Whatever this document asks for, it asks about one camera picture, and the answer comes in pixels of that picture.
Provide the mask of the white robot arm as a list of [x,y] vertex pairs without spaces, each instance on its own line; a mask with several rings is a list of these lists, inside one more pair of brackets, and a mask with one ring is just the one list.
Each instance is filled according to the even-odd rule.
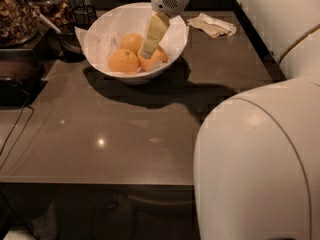
[[235,1],[285,78],[225,100],[201,125],[201,240],[320,240],[320,0]]

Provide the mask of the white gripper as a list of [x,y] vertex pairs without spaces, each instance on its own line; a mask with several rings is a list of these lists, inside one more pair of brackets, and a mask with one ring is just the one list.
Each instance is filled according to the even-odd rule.
[[169,17],[179,16],[190,0],[151,0],[151,15],[142,41],[140,55],[150,59],[169,28]]

